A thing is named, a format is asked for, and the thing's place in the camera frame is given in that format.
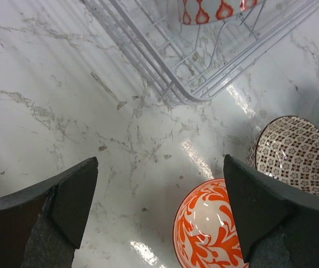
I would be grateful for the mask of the orange floral bowl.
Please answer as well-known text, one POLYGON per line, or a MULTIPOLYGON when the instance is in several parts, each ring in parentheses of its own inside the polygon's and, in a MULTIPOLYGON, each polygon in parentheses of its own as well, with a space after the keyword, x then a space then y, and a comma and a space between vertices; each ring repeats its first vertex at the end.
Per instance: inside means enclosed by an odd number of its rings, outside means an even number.
POLYGON ((181 267, 249 267, 224 178, 205 181, 183 199, 174 218, 173 246, 181 267))

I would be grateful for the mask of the blue patterned bowl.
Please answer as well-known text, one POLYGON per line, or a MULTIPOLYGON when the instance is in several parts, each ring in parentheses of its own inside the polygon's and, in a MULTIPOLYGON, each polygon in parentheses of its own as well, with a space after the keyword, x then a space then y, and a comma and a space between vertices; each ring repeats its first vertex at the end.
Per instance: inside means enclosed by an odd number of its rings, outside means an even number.
POLYGON ((259 0, 178 0, 179 22, 202 25, 224 20, 250 10, 259 0))

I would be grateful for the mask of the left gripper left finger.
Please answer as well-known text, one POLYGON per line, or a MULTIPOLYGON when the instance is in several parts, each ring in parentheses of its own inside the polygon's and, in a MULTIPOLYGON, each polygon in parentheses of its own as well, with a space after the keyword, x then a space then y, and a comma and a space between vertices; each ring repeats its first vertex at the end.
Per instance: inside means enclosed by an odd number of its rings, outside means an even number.
POLYGON ((0 267, 71 267, 97 177, 98 160, 91 157, 0 197, 0 267))

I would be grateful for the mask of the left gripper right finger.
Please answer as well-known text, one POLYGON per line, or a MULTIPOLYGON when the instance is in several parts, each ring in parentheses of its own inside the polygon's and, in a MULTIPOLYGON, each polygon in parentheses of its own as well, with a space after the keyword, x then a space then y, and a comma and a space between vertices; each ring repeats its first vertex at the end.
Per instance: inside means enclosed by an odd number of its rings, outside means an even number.
POLYGON ((250 267, 319 267, 319 196, 226 155, 223 173, 250 267))

